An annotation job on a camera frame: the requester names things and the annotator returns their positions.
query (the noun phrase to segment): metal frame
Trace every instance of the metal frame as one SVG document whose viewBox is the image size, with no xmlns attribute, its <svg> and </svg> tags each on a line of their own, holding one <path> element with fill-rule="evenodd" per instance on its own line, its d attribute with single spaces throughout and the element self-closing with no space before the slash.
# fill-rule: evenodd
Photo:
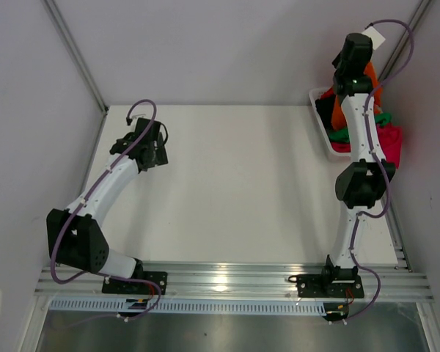
<svg viewBox="0 0 440 352">
<path fill-rule="evenodd" d="M 296 274 L 319 274 L 320 266 L 291 264 L 246 265 L 232 263 L 157 263 L 144 264 L 147 271 L 166 271 L 168 285 L 165 299 L 217 299 L 230 301 L 297 301 L 297 289 L 287 278 Z M 378 301 L 381 302 L 433 302 L 427 277 L 394 268 L 375 268 L 381 276 L 382 288 Z M 57 274 L 69 277 L 76 269 L 61 266 Z M 376 290 L 372 274 L 360 273 L 369 301 Z M 92 274 L 80 276 L 74 282 L 58 285 L 51 277 L 50 268 L 44 268 L 37 283 L 36 296 L 77 297 L 124 297 L 101 293 L 103 278 Z M 127 296 L 127 298 L 144 296 Z M 302 298 L 300 301 L 339 301 L 333 298 Z"/>
<path fill-rule="evenodd" d="M 440 325 L 433 304 L 417 304 L 420 321 L 430 351 L 440 351 Z"/>
<path fill-rule="evenodd" d="M 24 334 L 24 338 L 21 344 L 18 346 L 17 351 L 20 352 L 35 352 L 39 343 L 41 331 L 44 327 L 45 317 L 47 315 L 49 305 L 52 302 L 53 297 L 34 297 L 33 310 L 29 323 Z"/>
<path fill-rule="evenodd" d="M 103 96 L 98 89 L 98 86 L 93 79 L 88 66 L 81 55 L 78 46 L 76 45 L 75 39 L 73 39 L 70 30 L 68 29 L 68 25 L 65 22 L 65 19 L 62 17 L 62 14 L 57 6 L 57 3 L 54 0 L 41 0 L 45 10 L 47 11 L 49 18 L 52 21 L 57 33 L 62 39 L 62 43 L 67 49 L 70 57 L 72 58 L 73 64 L 75 65 L 78 73 L 80 74 L 81 79 L 87 86 L 89 92 L 93 96 L 96 104 L 100 108 L 103 113 L 106 113 L 108 110 L 107 105 L 104 103 Z"/>
<path fill-rule="evenodd" d="M 125 298 L 56 297 L 49 306 L 53 311 L 81 312 L 137 312 L 131 308 L 133 301 Z M 147 303 L 151 308 L 152 301 Z M 228 314 L 228 315 L 306 315 L 324 316 L 322 302 L 294 301 L 222 301 L 218 299 L 161 299 L 153 307 L 154 313 L 172 314 Z"/>
<path fill-rule="evenodd" d="M 408 22 L 409 28 L 412 31 L 416 31 L 423 18 L 427 15 L 430 6 L 434 3 L 434 0 L 421 0 L 419 5 L 417 6 L 416 10 L 411 16 L 411 19 Z M 404 31 L 401 38 L 398 40 L 396 47 L 394 51 L 392 52 L 391 56 L 389 57 L 388 61 L 386 62 L 383 70 L 381 71 L 380 76 L 378 77 L 380 81 L 383 81 L 384 79 L 388 78 L 388 76 L 391 74 L 391 72 L 394 70 L 395 65 L 398 63 L 401 55 L 406 50 L 409 44 L 409 35 L 406 31 Z"/>
</svg>

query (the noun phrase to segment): green cloth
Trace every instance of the green cloth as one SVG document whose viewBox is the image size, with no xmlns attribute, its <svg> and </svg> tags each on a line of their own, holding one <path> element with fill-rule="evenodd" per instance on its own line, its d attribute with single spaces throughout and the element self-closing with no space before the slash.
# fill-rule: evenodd
<svg viewBox="0 0 440 352">
<path fill-rule="evenodd" d="M 391 114 L 389 112 L 383 112 L 381 114 L 375 115 L 375 123 L 384 127 L 391 122 Z M 331 142 L 338 143 L 350 143 L 349 130 L 344 127 L 338 131 L 329 131 L 328 137 Z"/>
</svg>

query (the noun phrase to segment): red wire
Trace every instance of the red wire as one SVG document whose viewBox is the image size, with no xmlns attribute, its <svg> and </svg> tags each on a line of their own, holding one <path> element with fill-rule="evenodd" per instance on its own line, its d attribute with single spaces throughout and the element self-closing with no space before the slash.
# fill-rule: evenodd
<svg viewBox="0 0 440 352">
<path fill-rule="evenodd" d="M 353 293 L 352 293 L 352 290 L 349 288 L 349 287 L 347 287 L 347 290 L 345 290 L 345 296 L 347 297 L 347 293 L 349 294 L 349 296 L 352 298 L 352 301 L 348 304 L 349 306 L 353 303 L 353 300 L 355 299 L 354 297 L 353 297 Z"/>
<path fill-rule="evenodd" d="M 148 285 L 148 287 L 150 288 L 150 294 L 151 294 L 151 297 L 148 300 L 150 300 L 155 295 L 155 288 L 152 285 Z"/>
</svg>

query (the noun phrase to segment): orange cloth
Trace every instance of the orange cloth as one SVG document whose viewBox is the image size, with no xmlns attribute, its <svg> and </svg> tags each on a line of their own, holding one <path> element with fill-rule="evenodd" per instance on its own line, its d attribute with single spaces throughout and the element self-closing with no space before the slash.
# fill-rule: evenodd
<svg viewBox="0 0 440 352">
<path fill-rule="evenodd" d="M 372 63 L 369 62 L 364 70 L 364 75 L 369 76 L 372 79 L 373 87 L 376 87 L 378 85 L 378 79 L 376 78 L 375 68 L 373 67 Z M 375 95 L 373 96 L 375 98 L 375 106 L 373 108 L 373 111 L 377 111 L 381 106 L 381 88 L 379 88 Z M 345 121 L 344 113 L 342 112 L 342 109 L 340 108 L 339 100 L 334 100 L 334 108 L 332 110 L 332 117 L 331 117 L 331 125 L 332 128 L 335 131 L 338 131 L 345 126 L 347 126 L 347 122 Z"/>
</svg>

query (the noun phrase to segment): reflective metal surface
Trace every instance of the reflective metal surface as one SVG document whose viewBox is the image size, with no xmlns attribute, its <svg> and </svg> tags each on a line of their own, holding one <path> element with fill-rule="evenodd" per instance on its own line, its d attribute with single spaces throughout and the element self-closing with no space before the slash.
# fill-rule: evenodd
<svg viewBox="0 0 440 352">
<path fill-rule="evenodd" d="M 92 315 L 49 312 L 37 351 L 428 351 L 415 304 L 376 304 L 347 326 L 312 317 L 149 314 L 65 328 Z"/>
<path fill-rule="evenodd" d="M 289 275 L 319 274 L 320 266 L 294 264 L 247 265 L 234 263 L 162 263 L 145 262 L 147 271 L 166 271 L 168 285 L 165 298 L 290 301 L 297 299 L 296 286 L 287 281 Z M 379 302 L 432 302 L 430 285 L 424 274 L 394 268 L 374 268 L 381 278 Z M 60 277 L 72 276 L 76 269 L 58 268 Z M 376 280 L 361 271 L 365 301 L 372 299 Z M 101 276 L 85 274 L 77 280 L 58 285 L 44 268 L 37 283 L 36 296 L 102 296 Z"/>
</svg>

